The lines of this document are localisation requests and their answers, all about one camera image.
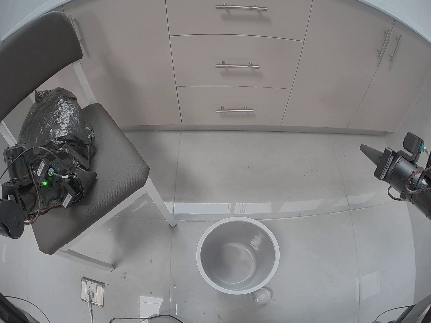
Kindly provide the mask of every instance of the white countertop edge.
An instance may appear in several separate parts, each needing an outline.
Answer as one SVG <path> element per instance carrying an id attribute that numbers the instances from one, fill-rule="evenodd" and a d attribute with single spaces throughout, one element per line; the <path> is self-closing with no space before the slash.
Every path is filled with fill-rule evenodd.
<path id="1" fill-rule="evenodd" d="M 40 7 L 36 8 L 33 12 L 31 12 L 28 16 L 22 19 L 17 25 L 15 25 L 8 33 L 6 33 L 1 40 L 4 41 L 11 34 L 13 34 L 16 30 L 20 29 L 22 26 L 31 22 L 33 19 L 39 17 L 40 15 L 51 11 L 52 9 L 64 4 L 68 3 L 72 0 L 48 0 L 46 3 L 40 5 Z M 431 35 L 426 35 L 415 23 L 413 23 L 409 18 L 403 15 L 400 11 L 398 11 L 395 7 L 388 3 L 384 3 L 383 7 L 376 6 L 374 3 L 367 0 L 358 0 L 369 6 L 372 6 L 383 13 L 390 15 L 392 18 L 395 18 L 402 24 L 408 26 L 410 29 L 421 35 L 425 40 L 431 43 Z"/>

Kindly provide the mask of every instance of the metal handle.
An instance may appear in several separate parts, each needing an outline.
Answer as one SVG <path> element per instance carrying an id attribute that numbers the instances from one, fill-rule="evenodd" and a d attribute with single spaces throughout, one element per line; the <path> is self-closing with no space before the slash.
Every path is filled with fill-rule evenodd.
<path id="1" fill-rule="evenodd" d="M 245 106 L 244 109 L 224 109 L 224 106 L 220 110 L 216 110 L 216 112 L 253 112 L 253 109 L 247 109 Z"/>
<path id="2" fill-rule="evenodd" d="M 226 62 L 222 61 L 221 65 L 216 65 L 216 68 L 251 68 L 259 69 L 259 65 L 254 65 L 253 62 L 249 62 L 249 65 L 227 65 Z"/>
<path id="3" fill-rule="evenodd" d="M 76 21 L 76 18 L 72 18 L 72 16 L 71 16 L 71 15 L 68 15 L 68 16 L 67 16 L 67 19 L 68 19 L 68 20 L 70 21 L 70 23 L 72 24 L 73 29 L 75 30 L 75 33 L 76 33 L 76 28 L 75 28 L 75 24 L 74 24 L 74 22 Z"/>
<path id="4" fill-rule="evenodd" d="M 399 37 L 395 36 L 397 43 L 394 49 L 394 52 L 392 54 L 389 54 L 389 57 L 391 58 L 390 62 L 392 62 L 395 58 L 396 55 L 396 51 L 398 50 L 398 46 L 400 45 L 400 41 L 401 41 L 401 35 Z"/>
<path id="5" fill-rule="evenodd" d="M 383 41 L 383 44 L 381 45 L 381 49 L 377 49 L 378 58 L 380 58 L 384 53 L 386 40 L 387 40 L 387 37 L 389 36 L 389 30 L 390 29 L 388 29 L 387 31 L 383 30 L 383 33 L 385 34 L 385 40 Z"/>
<path id="6" fill-rule="evenodd" d="M 266 7 L 259 7 L 257 5 L 254 6 L 238 6 L 238 5 L 216 5 L 215 8 L 223 8 L 223 9 L 250 9 L 253 11 L 268 11 Z"/>

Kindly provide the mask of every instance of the tile floor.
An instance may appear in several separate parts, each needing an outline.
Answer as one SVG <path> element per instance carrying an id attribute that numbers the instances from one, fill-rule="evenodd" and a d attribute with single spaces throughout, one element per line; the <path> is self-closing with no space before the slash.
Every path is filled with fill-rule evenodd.
<path id="1" fill-rule="evenodd" d="M 383 149 L 383 137 L 126 135 L 150 165 L 150 177 L 178 225 L 171 229 L 143 197 L 73 248 L 113 263 L 111 273 L 42 254 L 30 228 L 16 241 L 0 236 L 0 292 L 34 302 L 52 323 L 89 322 L 79 298 L 82 276 L 106 284 L 95 323 L 138 316 L 146 297 L 159 298 L 159 312 L 184 323 L 371 323 L 384 310 L 413 303 L 415 285 L 421 286 L 415 264 L 429 263 L 429 255 L 415 256 L 406 204 L 387 197 L 387 185 L 373 177 L 374 165 L 359 150 L 361 143 Z M 212 221 L 232 215 L 260 219 L 280 245 L 266 305 L 217 292 L 198 272 L 201 235 Z M 416 231 L 427 238 L 431 229 L 426 221 L 417 227 L 422 225 Z M 422 284 L 420 291 L 427 287 Z M 11 301 L 46 322 L 33 307 Z"/>

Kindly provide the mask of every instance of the outlet cover plate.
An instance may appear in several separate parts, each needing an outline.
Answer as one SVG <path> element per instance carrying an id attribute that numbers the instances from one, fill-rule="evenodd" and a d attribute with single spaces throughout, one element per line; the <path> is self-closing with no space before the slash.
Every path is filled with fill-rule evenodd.
<path id="1" fill-rule="evenodd" d="M 87 288 L 94 288 L 96 292 L 94 293 L 95 296 L 91 300 L 91 302 L 94 305 L 103 307 L 103 293 L 105 291 L 105 284 L 99 281 L 88 279 L 86 277 L 82 277 L 81 278 L 81 299 L 83 301 L 87 301 L 85 298 L 87 294 L 87 291 L 86 291 Z"/>

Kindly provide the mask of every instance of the white bucket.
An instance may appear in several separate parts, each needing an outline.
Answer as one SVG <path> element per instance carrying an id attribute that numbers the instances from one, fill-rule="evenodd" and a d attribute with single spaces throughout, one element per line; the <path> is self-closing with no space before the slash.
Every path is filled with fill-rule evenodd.
<path id="1" fill-rule="evenodd" d="M 220 220 L 202 235 L 197 267 L 212 287 L 246 294 L 265 286 L 277 271 L 280 249 L 272 232 L 245 217 Z"/>

